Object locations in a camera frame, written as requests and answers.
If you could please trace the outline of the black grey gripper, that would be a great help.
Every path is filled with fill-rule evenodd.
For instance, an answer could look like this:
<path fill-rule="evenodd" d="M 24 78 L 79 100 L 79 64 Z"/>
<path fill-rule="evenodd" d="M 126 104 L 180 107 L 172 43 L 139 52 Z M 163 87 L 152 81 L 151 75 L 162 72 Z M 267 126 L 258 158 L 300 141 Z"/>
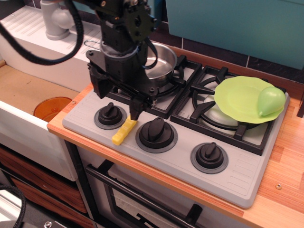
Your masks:
<path fill-rule="evenodd" d="M 102 51 L 89 50 L 86 57 L 93 90 L 99 98 L 103 99 L 114 87 L 122 90 L 132 98 L 131 120 L 138 120 L 144 105 L 154 105 L 158 94 L 156 85 L 147 77 L 138 54 L 114 58 Z"/>

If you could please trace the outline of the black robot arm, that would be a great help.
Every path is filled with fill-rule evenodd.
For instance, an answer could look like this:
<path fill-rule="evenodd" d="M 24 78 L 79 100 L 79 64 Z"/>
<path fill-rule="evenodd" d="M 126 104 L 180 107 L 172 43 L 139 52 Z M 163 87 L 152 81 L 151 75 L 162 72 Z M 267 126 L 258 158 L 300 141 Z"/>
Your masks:
<path fill-rule="evenodd" d="M 158 55 L 149 39 L 155 31 L 156 18 L 150 15 L 145 0 L 81 0 L 95 11 L 100 21 L 100 51 L 87 51 L 88 69 L 94 92 L 104 98 L 114 88 L 131 98 L 132 120 L 152 107 L 158 94 L 156 84 L 146 71 L 154 68 L 155 59 L 147 63 L 148 51 Z"/>

